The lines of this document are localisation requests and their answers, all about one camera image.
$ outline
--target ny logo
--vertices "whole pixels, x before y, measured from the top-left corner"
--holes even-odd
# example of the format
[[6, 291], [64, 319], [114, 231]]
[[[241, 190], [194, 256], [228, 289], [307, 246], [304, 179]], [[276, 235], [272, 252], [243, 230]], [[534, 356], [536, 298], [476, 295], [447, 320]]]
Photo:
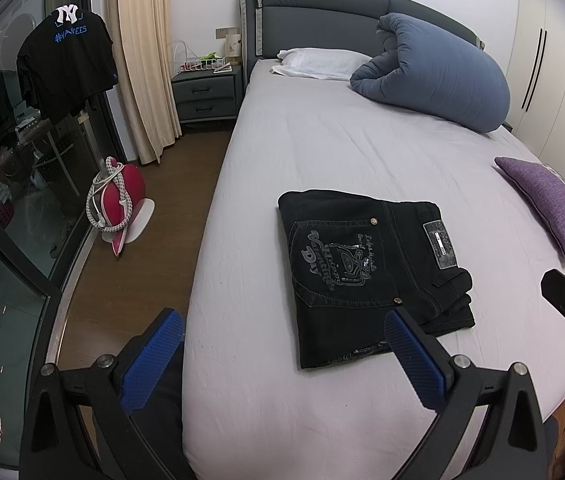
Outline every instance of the ny logo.
[[76, 17], [76, 11], [78, 10], [77, 5], [64, 5], [58, 7], [56, 10], [58, 11], [58, 18], [56, 19], [58, 23], [62, 23], [64, 21], [68, 22], [69, 20], [71, 20], [71, 23], [76, 23], [78, 21]]

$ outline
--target nightstand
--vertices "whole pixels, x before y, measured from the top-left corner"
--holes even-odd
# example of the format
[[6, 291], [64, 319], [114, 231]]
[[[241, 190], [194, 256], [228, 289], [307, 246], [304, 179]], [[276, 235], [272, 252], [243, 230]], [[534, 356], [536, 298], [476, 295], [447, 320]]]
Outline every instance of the nightstand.
[[231, 72], [213, 70], [181, 72], [171, 80], [181, 124], [235, 119], [242, 104], [242, 65]]

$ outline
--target purple pillow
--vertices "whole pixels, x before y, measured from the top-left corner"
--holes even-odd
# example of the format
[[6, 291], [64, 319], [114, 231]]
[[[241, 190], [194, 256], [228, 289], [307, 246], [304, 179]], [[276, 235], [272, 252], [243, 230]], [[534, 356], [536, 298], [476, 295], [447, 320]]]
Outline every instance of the purple pillow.
[[527, 162], [497, 156], [494, 162], [511, 178], [549, 227], [565, 254], [565, 181], [552, 168], [537, 162]]

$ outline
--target black t-shirt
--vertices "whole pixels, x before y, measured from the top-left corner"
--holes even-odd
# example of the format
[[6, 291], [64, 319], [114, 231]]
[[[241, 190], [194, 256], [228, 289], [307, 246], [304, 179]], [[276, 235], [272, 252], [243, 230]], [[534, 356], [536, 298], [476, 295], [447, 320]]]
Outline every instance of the black t-shirt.
[[16, 65], [22, 98], [54, 124], [118, 82], [102, 18], [76, 5], [47, 16], [24, 40]]

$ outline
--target blue gripper pad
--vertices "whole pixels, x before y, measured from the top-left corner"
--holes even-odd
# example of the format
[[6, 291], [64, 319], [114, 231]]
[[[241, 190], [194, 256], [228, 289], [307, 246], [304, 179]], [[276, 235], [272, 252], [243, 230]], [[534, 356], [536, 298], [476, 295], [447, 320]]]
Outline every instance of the blue gripper pad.
[[422, 405], [436, 413], [442, 412], [447, 404], [445, 376], [395, 310], [385, 316], [385, 338]]
[[120, 404], [127, 415], [145, 406], [181, 341], [182, 317], [173, 311], [122, 376]]

